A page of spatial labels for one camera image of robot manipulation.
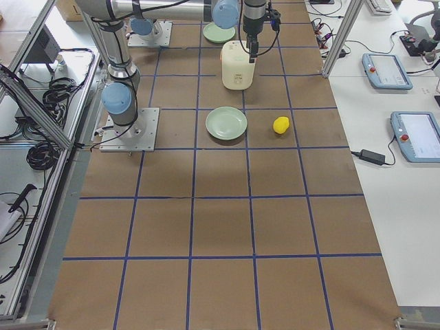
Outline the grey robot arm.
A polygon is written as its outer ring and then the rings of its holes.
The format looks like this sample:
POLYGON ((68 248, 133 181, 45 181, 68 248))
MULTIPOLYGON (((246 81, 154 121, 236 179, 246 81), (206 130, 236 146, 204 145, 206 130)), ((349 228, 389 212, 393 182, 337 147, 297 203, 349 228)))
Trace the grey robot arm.
POLYGON ((246 33, 249 62, 260 56, 258 35, 270 20, 269 1, 77 1, 79 8, 100 29, 109 60, 109 74, 114 81, 129 82, 140 74, 132 62, 125 39, 124 20, 177 19, 214 22, 222 29, 242 25, 246 33))
POLYGON ((163 29, 157 20, 132 18, 130 20, 130 27, 129 45, 131 47, 157 46, 157 41, 163 34, 163 29))

